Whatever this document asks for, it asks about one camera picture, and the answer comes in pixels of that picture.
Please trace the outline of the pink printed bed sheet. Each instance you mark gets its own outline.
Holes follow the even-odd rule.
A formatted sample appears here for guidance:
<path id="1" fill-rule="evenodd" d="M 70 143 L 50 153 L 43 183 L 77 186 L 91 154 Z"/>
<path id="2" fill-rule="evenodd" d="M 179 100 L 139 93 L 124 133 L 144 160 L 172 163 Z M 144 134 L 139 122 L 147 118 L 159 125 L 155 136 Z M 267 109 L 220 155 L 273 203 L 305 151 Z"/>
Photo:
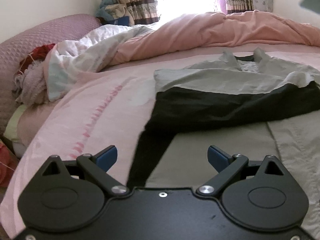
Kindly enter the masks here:
<path id="1" fill-rule="evenodd" d="M 109 174 L 126 183 L 138 137 L 150 118 L 155 100 L 153 74 L 217 60 L 223 47 L 195 48 L 84 74 L 58 103 L 48 106 L 41 120 L 27 111 L 18 135 L 26 151 L 1 203 L 1 225 L 8 239 L 24 228 L 17 200 L 45 160 L 54 154 L 74 160 L 114 145 L 118 160 Z M 303 228 L 319 237 L 319 112 L 304 116 L 206 133 L 175 137 L 148 187 L 197 187 L 216 174 L 207 162 L 207 149 L 216 145 L 229 154 L 253 160 L 276 155 L 308 195 L 310 208 Z"/>

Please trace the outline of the salmon pink duvet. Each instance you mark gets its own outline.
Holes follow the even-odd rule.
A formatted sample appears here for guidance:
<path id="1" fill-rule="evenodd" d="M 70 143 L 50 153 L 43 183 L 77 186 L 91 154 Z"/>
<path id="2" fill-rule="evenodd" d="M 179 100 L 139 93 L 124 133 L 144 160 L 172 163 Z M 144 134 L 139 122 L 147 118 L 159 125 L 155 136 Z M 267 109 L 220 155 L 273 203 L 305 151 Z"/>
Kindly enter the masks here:
<path id="1" fill-rule="evenodd" d="M 221 12 L 184 15 L 121 44 L 110 65 L 198 47 L 253 43 L 319 47 L 319 28 L 257 10 L 229 15 Z"/>

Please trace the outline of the red cloth beside bed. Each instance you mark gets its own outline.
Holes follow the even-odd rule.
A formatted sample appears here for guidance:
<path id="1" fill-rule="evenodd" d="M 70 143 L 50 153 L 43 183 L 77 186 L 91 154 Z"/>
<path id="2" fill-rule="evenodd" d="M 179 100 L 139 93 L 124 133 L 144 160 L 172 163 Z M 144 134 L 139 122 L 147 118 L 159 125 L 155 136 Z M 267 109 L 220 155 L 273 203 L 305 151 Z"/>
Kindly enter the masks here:
<path id="1" fill-rule="evenodd" d="M 0 143 L 0 186 L 8 187 L 18 165 L 17 157 L 1 141 Z"/>

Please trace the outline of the mauve quilted headboard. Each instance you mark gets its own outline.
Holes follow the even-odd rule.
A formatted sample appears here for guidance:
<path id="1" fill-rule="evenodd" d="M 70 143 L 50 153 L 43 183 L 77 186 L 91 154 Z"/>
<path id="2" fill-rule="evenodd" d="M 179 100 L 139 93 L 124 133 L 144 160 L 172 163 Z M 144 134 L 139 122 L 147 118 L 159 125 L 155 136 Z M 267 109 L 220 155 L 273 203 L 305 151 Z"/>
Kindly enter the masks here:
<path id="1" fill-rule="evenodd" d="M 100 26 L 100 21 L 94 16 L 76 14 L 41 23 L 1 42 L 1 133 L 4 133 L 17 108 L 11 91 L 20 62 L 36 47 L 64 40 L 78 40 Z"/>

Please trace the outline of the white pastel patterned quilt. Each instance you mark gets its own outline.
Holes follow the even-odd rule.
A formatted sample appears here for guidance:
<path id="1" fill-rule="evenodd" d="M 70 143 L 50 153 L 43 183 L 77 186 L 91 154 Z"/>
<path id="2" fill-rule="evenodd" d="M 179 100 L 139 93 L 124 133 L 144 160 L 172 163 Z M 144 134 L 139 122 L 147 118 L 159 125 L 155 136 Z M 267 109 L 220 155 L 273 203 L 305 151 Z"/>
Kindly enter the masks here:
<path id="1" fill-rule="evenodd" d="M 57 43 L 43 62 L 48 100 L 63 98 L 81 73 L 97 73 L 114 58 L 124 42 L 153 30 L 151 25 L 102 25 L 79 40 Z"/>

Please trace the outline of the grey and black shirt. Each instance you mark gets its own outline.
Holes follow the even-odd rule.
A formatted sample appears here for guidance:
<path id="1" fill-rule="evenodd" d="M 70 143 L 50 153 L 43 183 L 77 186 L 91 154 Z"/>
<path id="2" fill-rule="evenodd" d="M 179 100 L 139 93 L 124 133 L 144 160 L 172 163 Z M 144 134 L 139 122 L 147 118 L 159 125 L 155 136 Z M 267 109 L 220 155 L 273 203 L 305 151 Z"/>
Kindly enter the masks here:
<path id="1" fill-rule="evenodd" d="M 319 237 L 319 71 L 267 55 L 224 53 L 183 69 L 154 72 L 156 101 L 127 180 L 143 186 L 174 137 L 268 123 L 284 164 L 301 182 L 310 210 L 304 228 Z"/>

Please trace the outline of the green pillow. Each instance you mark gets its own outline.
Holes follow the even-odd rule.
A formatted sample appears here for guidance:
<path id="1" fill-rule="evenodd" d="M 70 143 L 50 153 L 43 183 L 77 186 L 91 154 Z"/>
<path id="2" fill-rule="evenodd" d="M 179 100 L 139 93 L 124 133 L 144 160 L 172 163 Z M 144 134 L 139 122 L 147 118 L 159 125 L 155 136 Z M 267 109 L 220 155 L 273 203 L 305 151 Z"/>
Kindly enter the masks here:
<path id="1" fill-rule="evenodd" d="M 17 134 L 17 126 L 22 114 L 25 112 L 26 109 L 27 109 L 26 105 L 20 105 L 11 116 L 5 128 L 3 136 L 12 142 L 20 141 Z"/>

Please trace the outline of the pile of clothes by curtain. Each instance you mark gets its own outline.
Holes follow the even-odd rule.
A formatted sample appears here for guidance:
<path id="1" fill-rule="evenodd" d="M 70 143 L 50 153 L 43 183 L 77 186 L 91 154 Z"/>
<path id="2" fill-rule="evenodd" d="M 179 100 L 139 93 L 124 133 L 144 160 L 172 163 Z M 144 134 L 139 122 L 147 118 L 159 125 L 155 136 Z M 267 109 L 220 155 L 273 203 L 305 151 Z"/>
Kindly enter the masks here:
<path id="1" fill-rule="evenodd" d="M 102 24 L 135 25 L 135 21 L 127 6 L 118 3 L 117 0 L 101 0 L 95 16 Z"/>

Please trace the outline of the red garment at headboard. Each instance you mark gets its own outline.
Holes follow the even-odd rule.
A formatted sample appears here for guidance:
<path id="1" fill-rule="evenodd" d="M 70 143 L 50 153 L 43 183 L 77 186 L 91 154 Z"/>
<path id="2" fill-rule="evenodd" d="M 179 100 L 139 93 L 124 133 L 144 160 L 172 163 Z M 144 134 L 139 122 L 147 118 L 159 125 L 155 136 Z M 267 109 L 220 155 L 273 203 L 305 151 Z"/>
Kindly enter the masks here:
<path id="1" fill-rule="evenodd" d="M 26 57 L 20 62 L 21 68 L 27 68 L 34 61 L 43 61 L 47 54 L 53 49 L 55 43 L 45 44 L 33 49 Z"/>

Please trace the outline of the grey knitted garment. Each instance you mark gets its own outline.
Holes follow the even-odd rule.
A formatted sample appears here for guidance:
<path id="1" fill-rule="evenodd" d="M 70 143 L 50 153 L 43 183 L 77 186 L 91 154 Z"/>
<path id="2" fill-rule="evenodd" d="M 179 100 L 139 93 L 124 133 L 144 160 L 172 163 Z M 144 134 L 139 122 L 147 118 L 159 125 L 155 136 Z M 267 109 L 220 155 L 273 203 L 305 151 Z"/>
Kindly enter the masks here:
<path id="1" fill-rule="evenodd" d="M 17 103 L 28 107 L 49 102 L 42 61 L 36 60 L 17 72 L 12 93 Z"/>

